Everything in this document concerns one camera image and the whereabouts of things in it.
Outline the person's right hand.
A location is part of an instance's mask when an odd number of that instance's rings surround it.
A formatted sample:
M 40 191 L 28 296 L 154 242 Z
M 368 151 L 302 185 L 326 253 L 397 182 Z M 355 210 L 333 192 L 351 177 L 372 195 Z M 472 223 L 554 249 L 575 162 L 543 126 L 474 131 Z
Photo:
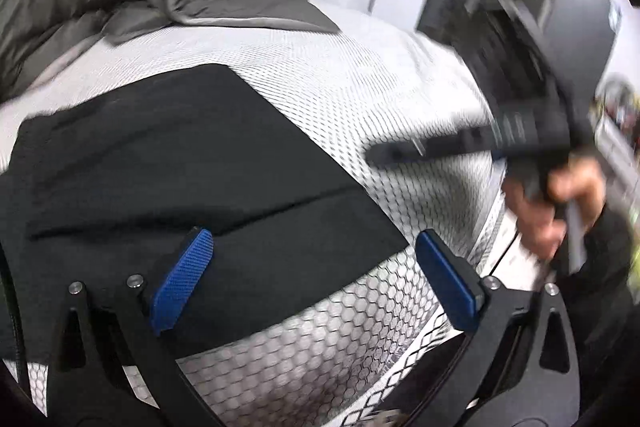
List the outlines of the person's right hand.
M 597 159 L 572 156 L 568 163 L 552 171 L 548 178 L 551 200 L 526 196 L 518 179 L 508 176 L 502 189 L 506 205 L 516 218 L 521 244 L 540 261 L 550 261 L 565 239 L 567 224 L 556 208 L 570 200 L 576 202 L 582 234 L 597 222 L 605 204 L 605 177 Z

